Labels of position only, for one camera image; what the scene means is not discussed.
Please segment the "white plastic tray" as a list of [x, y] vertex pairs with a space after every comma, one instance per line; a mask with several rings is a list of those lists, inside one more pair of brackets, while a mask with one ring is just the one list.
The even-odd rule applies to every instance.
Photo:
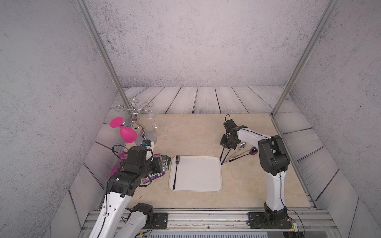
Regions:
[[[176, 157], [172, 158], [169, 174], [169, 189], [173, 190]], [[214, 156], [180, 156], [176, 189], [187, 192], [220, 192], [222, 190], [220, 160]]]

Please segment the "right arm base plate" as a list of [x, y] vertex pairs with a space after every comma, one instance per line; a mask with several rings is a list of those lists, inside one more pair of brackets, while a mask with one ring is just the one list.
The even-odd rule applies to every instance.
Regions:
[[249, 212], [248, 226], [251, 229], [292, 229], [293, 224], [288, 214]]

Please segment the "purple metal spoon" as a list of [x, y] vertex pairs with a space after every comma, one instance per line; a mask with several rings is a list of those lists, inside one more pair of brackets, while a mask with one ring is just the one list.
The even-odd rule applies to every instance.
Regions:
[[222, 156], [223, 156], [224, 150], [225, 150], [225, 147], [222, 148], [222, 152], [221, 152], [220, 157], [219, 157], [220, 161], [222, 161]]

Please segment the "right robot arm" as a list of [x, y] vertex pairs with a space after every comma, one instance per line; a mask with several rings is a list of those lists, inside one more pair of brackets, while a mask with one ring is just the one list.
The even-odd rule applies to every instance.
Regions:
[[285, 176], [290, 164], [282, 138], [265, 136], [246, 126], [238, 126], [232, 119], [224, 122], [226, 133], [220, 144], [235, 149], [241, 142], [254, 146], [259, 155], [260, 166], [267, 174], [267, 199], [264, 212], [250, 218], [251, 228], [290, 228], [290, 218], [284, 201]]

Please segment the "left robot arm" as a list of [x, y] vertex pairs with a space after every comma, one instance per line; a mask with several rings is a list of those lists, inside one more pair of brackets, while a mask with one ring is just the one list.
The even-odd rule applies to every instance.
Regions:
[[117, 226], [132, 200], [137, 188], [152, 183], [151, 174], [165, 172], [172, 159], [167, 155], [155, 155], [151, 146], [133, 146], [127, 150], [127, 158], [106, 184], [102, 209], [90, 234], [91, 238], [135, 238], [154, 228], [153, 206], [135, 205], [121, 230]]

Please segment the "blue handled fork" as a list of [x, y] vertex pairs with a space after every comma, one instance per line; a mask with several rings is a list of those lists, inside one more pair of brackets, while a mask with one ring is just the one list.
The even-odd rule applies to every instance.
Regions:
[[224, 158], [222, 158], [222, 161], [220, 162], [220, 165], [223, 165], [227, 159], [227, 157], [229, 156], [230, 154], [230, 151], [231, 151], [232, 148], [229, 148], [229, 150], [227, 151], [226, 155]]

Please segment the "purple metal fork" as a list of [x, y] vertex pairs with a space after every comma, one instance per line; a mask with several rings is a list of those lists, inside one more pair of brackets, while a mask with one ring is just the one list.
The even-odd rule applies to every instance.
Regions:
[[176, 169], [175, 169], [175, 177], [174, 177], [174, 182], [173, 182], [173, 190], [176, 189], [176, 180], [177, 180], [177, 171], [178, 171], [178, 165], [180, 163], [180, 155], [176, 156]]

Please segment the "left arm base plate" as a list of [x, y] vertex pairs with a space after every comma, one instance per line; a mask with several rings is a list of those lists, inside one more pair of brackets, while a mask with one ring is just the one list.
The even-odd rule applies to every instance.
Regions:
[[143, 230], [165, 230], [168, 226], [168, 213], [149, 213]]

